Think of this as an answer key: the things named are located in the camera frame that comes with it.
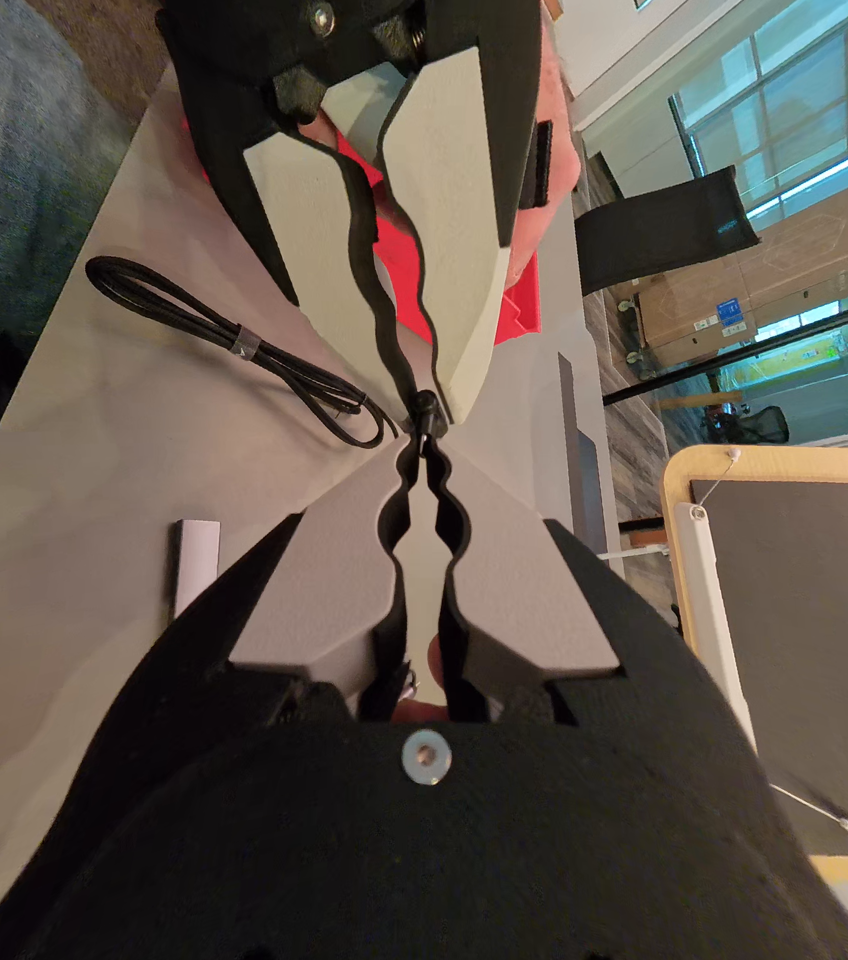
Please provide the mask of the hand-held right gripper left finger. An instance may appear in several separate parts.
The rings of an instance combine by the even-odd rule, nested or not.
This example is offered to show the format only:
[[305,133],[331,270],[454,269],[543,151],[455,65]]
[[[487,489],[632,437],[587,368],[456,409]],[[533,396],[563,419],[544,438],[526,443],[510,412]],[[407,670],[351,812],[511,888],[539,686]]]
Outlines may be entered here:
[[395,548],[418,468],[415,442],[391,442],[303,511],[233,664],[330,684],[356,714],[393,712],[412,673]]

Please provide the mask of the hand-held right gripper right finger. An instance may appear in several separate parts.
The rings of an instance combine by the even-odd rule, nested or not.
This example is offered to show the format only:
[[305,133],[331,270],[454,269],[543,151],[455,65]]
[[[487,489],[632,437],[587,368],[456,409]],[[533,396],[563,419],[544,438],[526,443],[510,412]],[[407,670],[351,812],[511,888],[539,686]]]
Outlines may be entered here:
[[460,454],[426,443],[435,530],[451,552],[439,636],[450,712],[503,711],[554,681],[620,661],[550,528]]

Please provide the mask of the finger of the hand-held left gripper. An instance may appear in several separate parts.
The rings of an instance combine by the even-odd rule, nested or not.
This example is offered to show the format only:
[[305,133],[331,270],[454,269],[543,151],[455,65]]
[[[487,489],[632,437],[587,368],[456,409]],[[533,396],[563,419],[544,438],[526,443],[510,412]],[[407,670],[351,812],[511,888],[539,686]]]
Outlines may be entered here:
[[394,203],[420,249],[433,382],[464,422],[486,377],[510,251],[498,234],[478,49],[401,79],[381,64],[329,88],[325,113],[356,149],[378,135]]
[[410,431],[409,404],[428,387],[428,344],[397,320],[363,170],[296,131],[273,132],[243,159],[300,311],[348,377]]

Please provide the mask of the grey lettered USB hub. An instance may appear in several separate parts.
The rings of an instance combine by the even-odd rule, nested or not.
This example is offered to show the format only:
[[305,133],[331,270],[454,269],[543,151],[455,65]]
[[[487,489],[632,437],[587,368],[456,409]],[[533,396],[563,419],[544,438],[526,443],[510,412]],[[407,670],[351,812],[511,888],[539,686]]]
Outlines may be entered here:
[[217,578],[221,524],[215,520],[179,519],[170,551],[170,613],[178,616]]

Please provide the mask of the red plastic bin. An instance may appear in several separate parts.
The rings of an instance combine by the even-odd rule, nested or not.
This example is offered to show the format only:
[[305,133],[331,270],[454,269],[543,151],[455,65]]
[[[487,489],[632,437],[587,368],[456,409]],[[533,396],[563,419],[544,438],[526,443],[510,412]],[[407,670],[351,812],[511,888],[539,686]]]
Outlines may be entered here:
[[[245,225],[238,222],[237,201],[240,198],[248,198],[248,194],[244,190],[244,183],[239,180],[236,171],[233,169],[227,170],[231,179],[224,186],[215,183],[211,167],[214,167],[214,173],[222,172],[223,168],[211,156],[210,141],[206,133],[192,125],[194,113],[187,105],[185,106],[185,115],[186,118],[182,122],[182,127],[190,133],[194,150],[201,164],[204,180],[214,189],[215,195],[237,228],[238,233],[254,251],[255,256],[262,260],[263,249],[261,244],[269,242],[266,237],[266,228],[255,229],[252,227],[247,230]],[[522,188],[521,212],[542,209],[548,204],[550,198],[552,128],[552,120],[538,121],[531,137],[525,182]],[[355,144],[350,142],[341,130],[334,133],[334,147],[340,150],[342,157],[358,164],[371,187],[382,188],[384,185],[382,162],[370,163],[356,150]],[[384,277],[393,281],[396,294],[397,320],[408,330],[418,334],[430,343],[430,330],[417,303],[417,282],[423,276],[417,248],[408,234],[401,232],[393,222],[385,219],[381,213],[377,215],[376,230],[374,252],[382,258],[385,268]],[[528,333],[538,333],[540,330],[538,265],[537,255],[533,254],[521,277],[502,295],[502,305],[494,342],[498,345]]]

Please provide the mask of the person's left hand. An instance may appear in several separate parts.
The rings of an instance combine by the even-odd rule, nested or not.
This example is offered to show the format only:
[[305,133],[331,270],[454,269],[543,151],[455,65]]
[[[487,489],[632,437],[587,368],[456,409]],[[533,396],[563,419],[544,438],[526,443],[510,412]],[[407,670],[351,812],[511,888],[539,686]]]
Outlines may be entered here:
[[574,148],[567,99],[559,57],[552,36],[552,20],[541,6],[541,65],[536,105],[536,120],[551,122],[548,203],[543,207],[522,209],[517,213],[510,248],[504,289],[512,288],[526,270],[537,247],[564,199],[576,186],[581,162]]

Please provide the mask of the black cloth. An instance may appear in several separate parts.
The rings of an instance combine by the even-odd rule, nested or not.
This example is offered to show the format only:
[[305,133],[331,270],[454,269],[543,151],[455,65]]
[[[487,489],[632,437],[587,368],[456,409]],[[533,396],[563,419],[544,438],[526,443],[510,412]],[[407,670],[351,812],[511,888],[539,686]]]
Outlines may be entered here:
[[596,206],[575,219],[574,229],[584,296],[761,243],[733,166]]

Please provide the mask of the wooden framed dark board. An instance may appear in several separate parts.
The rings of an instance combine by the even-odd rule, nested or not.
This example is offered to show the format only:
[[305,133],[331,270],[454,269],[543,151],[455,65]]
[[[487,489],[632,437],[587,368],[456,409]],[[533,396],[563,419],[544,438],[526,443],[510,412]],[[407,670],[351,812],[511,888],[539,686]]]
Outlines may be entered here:
[[732,452],[663,472],[684,636],[804,852],[848,883],[848,447]]

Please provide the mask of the black office chair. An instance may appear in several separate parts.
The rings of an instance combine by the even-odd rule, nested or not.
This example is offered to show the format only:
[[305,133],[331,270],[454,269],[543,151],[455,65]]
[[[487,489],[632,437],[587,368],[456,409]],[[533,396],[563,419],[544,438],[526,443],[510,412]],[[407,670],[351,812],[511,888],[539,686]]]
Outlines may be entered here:
[[783,446],[790,442],[790,427],[778,406],[757,413],[741,413],[730,403],[707,407],[703,429],[708,441],[717,445]]

